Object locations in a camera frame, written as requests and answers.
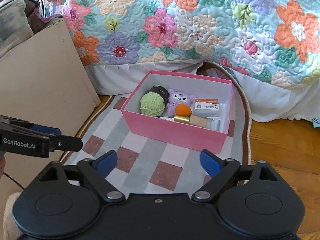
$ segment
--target bed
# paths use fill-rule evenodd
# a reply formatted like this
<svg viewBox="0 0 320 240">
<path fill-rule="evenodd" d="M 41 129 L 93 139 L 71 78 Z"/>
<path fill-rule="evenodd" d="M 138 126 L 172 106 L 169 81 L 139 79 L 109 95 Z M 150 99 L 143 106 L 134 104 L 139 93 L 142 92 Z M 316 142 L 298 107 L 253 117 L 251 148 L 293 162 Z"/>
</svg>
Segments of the bed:
<svg viewBox="0 0 320 240">
<path fill-rule="evenodd" d="M 150 69 L 230 69 L 253 118 L 320 119 L 320 0 L 44 1 L 61 12 L 99 94 L 131 92 Z"/>
</svg>

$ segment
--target rug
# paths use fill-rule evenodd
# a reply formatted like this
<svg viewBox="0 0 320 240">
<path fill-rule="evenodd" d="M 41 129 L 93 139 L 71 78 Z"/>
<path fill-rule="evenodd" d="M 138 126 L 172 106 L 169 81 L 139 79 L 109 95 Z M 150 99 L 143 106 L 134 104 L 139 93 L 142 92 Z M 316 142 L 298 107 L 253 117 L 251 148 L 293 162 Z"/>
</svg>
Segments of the rug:
<svg viewBox="0 0 320 240">
<path fill-rule="evenodd" d="M 219 66 L 199 74 L 233 81 L 235 104 L 231 109 L 228 136 L 218 156 L 251 164 L 251 113 L 241 87 L 226 69 Z M 84 158 L 97 159 L 109 150 L 115 150 L 118 163 L 106 180 L 126 197 L 129 193 L 187 192 L 192 195 L 210 180 L 200 165 L 200 152 L 130 132 L 120 111 L 129 95 L 113 98 L 83 136 L 83 149 L 72 153 L 65 165 L 76 164 Z"/>
</svg>

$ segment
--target plush toy ear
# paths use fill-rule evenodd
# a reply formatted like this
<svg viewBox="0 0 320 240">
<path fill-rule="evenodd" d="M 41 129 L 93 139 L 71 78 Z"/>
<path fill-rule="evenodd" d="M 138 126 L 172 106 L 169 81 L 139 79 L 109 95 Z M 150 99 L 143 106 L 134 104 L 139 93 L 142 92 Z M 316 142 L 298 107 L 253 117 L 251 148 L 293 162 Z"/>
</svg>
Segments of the plush toy ear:
<svg viewBox="0 0 320 240">
<path fill-rule="evenodd" d="M 190 97 L 191 103 L 195 101 L 195 99 L 197 98 L 196 96 L 189 96 L 189 97 Z"/>
</svg>

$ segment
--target pink box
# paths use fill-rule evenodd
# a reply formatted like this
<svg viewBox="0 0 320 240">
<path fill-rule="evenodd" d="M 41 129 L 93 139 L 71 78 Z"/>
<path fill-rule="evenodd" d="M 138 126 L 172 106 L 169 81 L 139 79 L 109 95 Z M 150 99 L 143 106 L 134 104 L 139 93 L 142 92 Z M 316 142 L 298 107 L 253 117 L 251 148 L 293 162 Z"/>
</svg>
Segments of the pink box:
<svg viewBox="0 0 320 240">
<path fill-rule="evenodd" d="M 152 86 L 195 95 L 198 98 L 216 98 L 220 103 L 220 131 L 173 122 L 140 112 L 140 99 Z M 232 104 L 230 80 L 169 71 L 149 71 L 121 107 L 130 130 L 158 141 L 201 151 L 207 149 L 218 154 L 226 140 Z"/>
</svg>

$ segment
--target floral quilt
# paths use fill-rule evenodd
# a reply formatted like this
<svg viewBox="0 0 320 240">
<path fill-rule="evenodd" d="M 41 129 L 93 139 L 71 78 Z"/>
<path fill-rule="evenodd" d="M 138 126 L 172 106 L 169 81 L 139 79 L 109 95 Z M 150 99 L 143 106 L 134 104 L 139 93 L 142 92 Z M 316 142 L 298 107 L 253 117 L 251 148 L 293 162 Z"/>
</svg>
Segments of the floral quilt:
<svg viewBox="0 0 320 240">
<path fill-rule="evenodd" d="M 320 78 L 320 0 L 67 0 L 84 65 L 201 59 L 281 88 Z"/>
</svg>

